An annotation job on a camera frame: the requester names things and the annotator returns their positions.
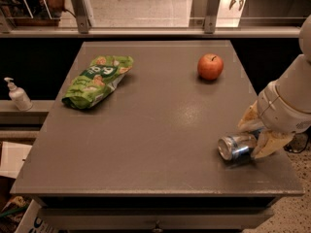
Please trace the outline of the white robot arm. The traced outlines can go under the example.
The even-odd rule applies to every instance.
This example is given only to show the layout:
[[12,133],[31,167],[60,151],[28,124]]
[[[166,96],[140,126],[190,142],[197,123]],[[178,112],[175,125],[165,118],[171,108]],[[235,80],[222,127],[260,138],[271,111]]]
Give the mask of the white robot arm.
[[302,54],[259,93],[238,123],[240,132],[260,130],[254,159],[279,150],[311,126],[311,16],[300,28],[299,47]]

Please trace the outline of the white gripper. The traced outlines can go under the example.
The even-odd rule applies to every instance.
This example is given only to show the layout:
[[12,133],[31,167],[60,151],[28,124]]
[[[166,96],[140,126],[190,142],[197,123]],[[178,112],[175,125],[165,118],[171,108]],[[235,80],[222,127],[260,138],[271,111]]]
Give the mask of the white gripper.
[[306,131],[311,126],[311,115],[288,105],[277,90],[277,82],[270,82],[259,93],[257,102],[251,105],[237,124],[240,132],[263,128],[257,145],[251,153],[253,159],[267,157],[281,149],[293,138],[294,133]]

